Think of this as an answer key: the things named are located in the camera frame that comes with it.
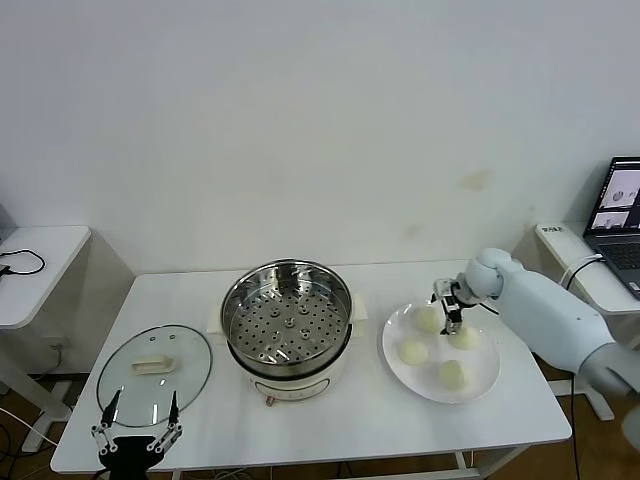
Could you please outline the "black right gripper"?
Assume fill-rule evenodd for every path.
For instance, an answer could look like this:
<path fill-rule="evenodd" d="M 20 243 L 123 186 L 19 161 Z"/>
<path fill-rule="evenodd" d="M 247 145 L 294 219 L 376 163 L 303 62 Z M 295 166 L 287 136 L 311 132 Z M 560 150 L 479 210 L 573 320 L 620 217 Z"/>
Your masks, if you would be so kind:
<path fill-rule="evenodd" d="M 475 295 L 464 279 L 451 282 L 451 294 L 455 298 L 456 304 L 442 303 L 445 324 L 441 334 L 455 334 L 456 328 L 460 328 L 463 322 L 464 306 L 475 305 Z"/>

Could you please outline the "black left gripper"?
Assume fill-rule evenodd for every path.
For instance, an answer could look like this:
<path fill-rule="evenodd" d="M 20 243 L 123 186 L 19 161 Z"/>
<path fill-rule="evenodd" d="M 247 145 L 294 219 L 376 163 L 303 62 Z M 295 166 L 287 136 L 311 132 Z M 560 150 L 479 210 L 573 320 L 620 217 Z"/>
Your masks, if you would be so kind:
<path fill-rule="evenodd" d="M 146 480 L 147 471 L 158 464 L 157 453 L 167 453 L 183 433 L 179 421 L 177 392 L 172 395 L 168 423 L 160 437 L 121 436 L 113 440 L 111 427 L 115 422 L 121 391 L 117 390 L 104 408 L 100 422 L 91 427 L 98 448 L 98 459 L 115 480 Z"/>

